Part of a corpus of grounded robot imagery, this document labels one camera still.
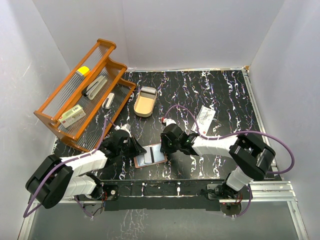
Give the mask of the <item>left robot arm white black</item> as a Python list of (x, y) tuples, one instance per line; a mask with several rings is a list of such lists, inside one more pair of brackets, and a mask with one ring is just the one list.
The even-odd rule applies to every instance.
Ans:
[(146, 152), (128, 130), (121, 128), (90, 152), (71, 157), (47, 156), (27, 180), (25, 188), (46, 209), (64, 198), (78, 195), (97, 200), (104, 188), (88, 173), (103, 169), (117, 157), (131, 159)]

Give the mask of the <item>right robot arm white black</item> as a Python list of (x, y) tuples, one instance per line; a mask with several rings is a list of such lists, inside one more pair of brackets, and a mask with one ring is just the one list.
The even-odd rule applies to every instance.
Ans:
[(160, 138), (160, 151), (164, 154), (180, 151), (189, 156), (223, 156), (235, 161), (236, 169), (222, 184), (202, 190), (208, 199), (237, 198), (244, 186), (265, 179), (276, 156), (275, 151), (253, 133), (208, 140), (197, 133), (187, 134), (177, 124), (171, 123), (164, 128)]

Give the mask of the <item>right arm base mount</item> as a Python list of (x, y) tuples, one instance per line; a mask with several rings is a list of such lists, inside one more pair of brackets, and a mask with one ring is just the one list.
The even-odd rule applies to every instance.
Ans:
[(232, 204), (240, 204), (245, 196), (244, 189), (236, 191), (224, 183), (207, 184), (205, 188), (200, 190), (199, 194), (208, 200), (231, 200)]

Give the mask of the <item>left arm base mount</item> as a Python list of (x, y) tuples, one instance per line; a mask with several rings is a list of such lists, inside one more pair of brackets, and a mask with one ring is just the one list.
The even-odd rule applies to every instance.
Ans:
[[(101, 214), (106, 210), (107, 201), (115, 201), (119, 196), (119, 188), (116, 185), (109, 185), (100, 183), (96, 186), (91, 194), (85, 194), (84, 196), (75, 196), (74, 200), (80, 206), (84, 214), (91, 220), (95, 218), (98, 214)], [(95, 206), (98, 202), (100, 206), (94, 210), (89, 211), (86, 207)]]

